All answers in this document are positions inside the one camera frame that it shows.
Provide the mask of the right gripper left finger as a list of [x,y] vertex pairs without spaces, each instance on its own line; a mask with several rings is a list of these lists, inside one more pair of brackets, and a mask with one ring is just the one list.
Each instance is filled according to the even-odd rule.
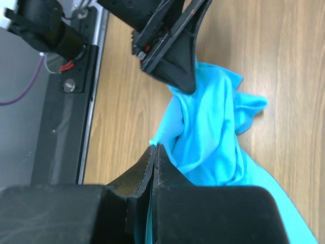
[[109,243],[145,243],[155,147],[107,185],[105,204]]

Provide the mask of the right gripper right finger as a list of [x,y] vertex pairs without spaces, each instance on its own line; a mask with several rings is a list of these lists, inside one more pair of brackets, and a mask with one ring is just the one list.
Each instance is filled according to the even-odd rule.
[[151,194],[152,243],[158,240],[158,189],[163,187],[188,187],[194,184],[171,162],[162,144],[156,146]]

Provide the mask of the turquoise t shirt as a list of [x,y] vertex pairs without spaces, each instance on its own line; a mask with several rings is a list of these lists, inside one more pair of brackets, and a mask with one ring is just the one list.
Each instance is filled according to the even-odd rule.
[[268,105],[263,96],[238,92],[242,76],[195,63],[193,95],[172,87],[171,101],[151,145],[162,144],[172,164],[196,186],[258,186],[275,199],[290,243],[316,243],[308,225],[278,182],[239,145],[254,117]]

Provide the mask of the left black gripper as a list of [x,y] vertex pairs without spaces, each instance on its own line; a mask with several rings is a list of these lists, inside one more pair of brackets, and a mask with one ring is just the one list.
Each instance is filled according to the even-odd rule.
[[195,45],[211,1],[99,1],[129,25],[141,70],[185,94],[196,91]]

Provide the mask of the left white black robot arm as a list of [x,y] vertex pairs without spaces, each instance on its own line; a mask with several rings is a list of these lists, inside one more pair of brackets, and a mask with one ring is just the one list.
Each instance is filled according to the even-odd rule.
[[[210,1],[99,1],[133,29],[141,70],[183,93],[196,91],[195,44]],[[1,1],[1,27],[39,52],[69,60],[84,53],[82,35],[67,25],[58,1]]]

